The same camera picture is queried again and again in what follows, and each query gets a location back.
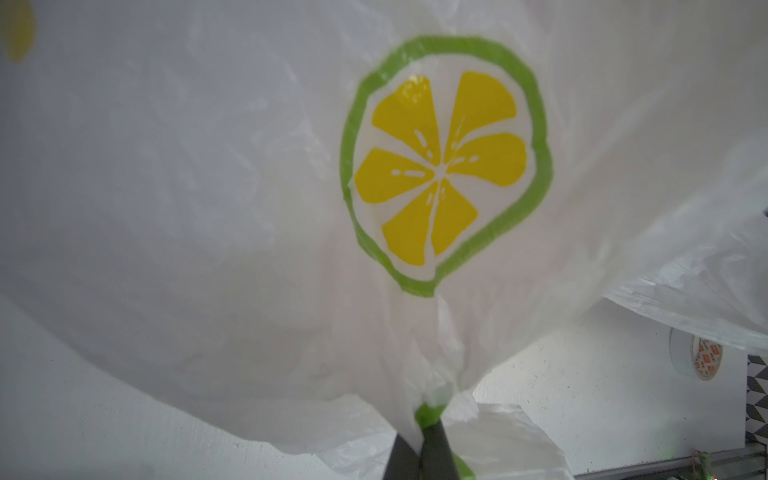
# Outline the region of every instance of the wrinkled plastic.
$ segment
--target wrinkled plastic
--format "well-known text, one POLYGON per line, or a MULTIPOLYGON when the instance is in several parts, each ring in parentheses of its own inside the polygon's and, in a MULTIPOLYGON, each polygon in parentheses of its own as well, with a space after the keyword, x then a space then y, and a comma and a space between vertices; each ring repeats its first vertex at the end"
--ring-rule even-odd
POLYGON ((674 328, 766 355, 766 285, 768 218, 760 213, 606 297, 674 328))
POLYGON ((33 7, 32 49, 0 62, 0 292, 125 382, 288 452, 378 414, 417 449, 421 404, 768 204, 759 0, 33 7), (552 171, 433 296, 361 248, 339 167, 362 80, 421 35, 528 66, 552 171))
MULTIPOLYGON (((451 449, 476 478, 566 480, 573 478, 565 455, 519 406, 478 404, 455 397, 442 415, 451 449)), ((394 431, 382 420, 376 433, 318 456, 352 478, 380 480, 394 431)))

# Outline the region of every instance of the yellow spot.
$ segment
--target yellow spot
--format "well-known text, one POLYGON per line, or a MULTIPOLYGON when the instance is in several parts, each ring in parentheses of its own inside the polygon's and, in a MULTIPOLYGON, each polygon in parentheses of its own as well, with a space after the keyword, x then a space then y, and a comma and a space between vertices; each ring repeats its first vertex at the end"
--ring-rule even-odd
POLYGON ((417 157, 410 160, 374 148, 354 177, 362 200, 369 204, 386 202, 432 182, 382 225, 386 246, 392 254, 409 265, 423 266, 430 232, 432 248, 438 256, 477 219, 475 206, 445 175, 471 175, 488 181, 489 188, 495 188, 491 184, 508 187, 520 179, 525 172, 526 153, 519 137, 510 133, 490 134, 461 144, 469 132, 515 115, 515 100, 499 81, 486 74, 464 73, 443 157, 427 77, 408 78, 376 107, 372 125, 407 144, 426 163, 421 164, 417 157), (437 177, 441 162, 447 168, 437 177))
POLYGON ((458 149, 447 172, 473 175, 507 187, 525 172, 525 144, 513 134, 476 138, 458 149))
POLYGON ((461 232, 475 221, 478 211, 449 182, 440 182, 440 196, 432 228, 435 255, 451 246, 461 232))
POLYGON ((405 142, 433 165, 440 165, 440 140, 429 79, 412 76, 379 104, 373 126, 405 142))
POLYGON ((424 265, 424 245, 436 192, 437 182, 433 182, 382 227, 389 249, 409 265, 424 265))
POLYGON ((515 99, 498 80, 473 71, 464 73, 456 92, 445 162, 453 158, 454 150, 466 134, 476 128, 512 118, 516 112, 515 99))
POLYGON ((378 204, 430 181, 435 174, 415 161, 374 148, 355 174, 360 197, 378 204))
POLYGON ((0 0, 0 43, 13 63, 19 63, 35 41, 35 13, 29 0, 0 0))

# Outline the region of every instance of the white plastic bag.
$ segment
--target white plastic bag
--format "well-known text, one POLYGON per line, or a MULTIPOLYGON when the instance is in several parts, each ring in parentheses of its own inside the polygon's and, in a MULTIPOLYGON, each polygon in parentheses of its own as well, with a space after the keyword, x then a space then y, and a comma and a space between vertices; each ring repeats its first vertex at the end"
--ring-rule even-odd
MULTIPOLYGON (((519 406, 473 407, 469 394, 455 398, 458 401, 446 409, 442 421, 462 478, 573 478, 564 454, 519 406)), ((318 455, 340 473, 380 480, 392 449, 392 437, 392 429, 383 425, 376 433, 369 432, 318 455)))
POLYGON ((607 298, 719 343, 768 354, 768 218, 755 214, 607 298))
POLYGON ((419 406, 768 204, 764 2, 32 6, 0 292, 288 452, 367 404, 418 449, 419 406))

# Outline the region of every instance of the lemon slice logo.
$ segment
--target lemon slice logo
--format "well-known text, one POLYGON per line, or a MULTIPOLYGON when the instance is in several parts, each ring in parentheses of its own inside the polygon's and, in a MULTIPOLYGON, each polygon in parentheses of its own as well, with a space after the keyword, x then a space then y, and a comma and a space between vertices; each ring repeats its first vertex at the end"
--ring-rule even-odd
POLYGON ((552 179, 531 70, 477 37, 415 38, 365 78, 340 173, 360 246, 406 292, 440 280, 523 221, 552 179))

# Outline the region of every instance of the black and white tile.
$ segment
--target black and white tile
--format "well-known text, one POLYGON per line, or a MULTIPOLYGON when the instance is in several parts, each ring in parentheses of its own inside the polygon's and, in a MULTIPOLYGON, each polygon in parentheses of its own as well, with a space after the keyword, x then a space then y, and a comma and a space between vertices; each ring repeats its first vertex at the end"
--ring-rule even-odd
POLYGON ((768 366, 759 356, 747 356, 746 440, 768 444, 768 366))

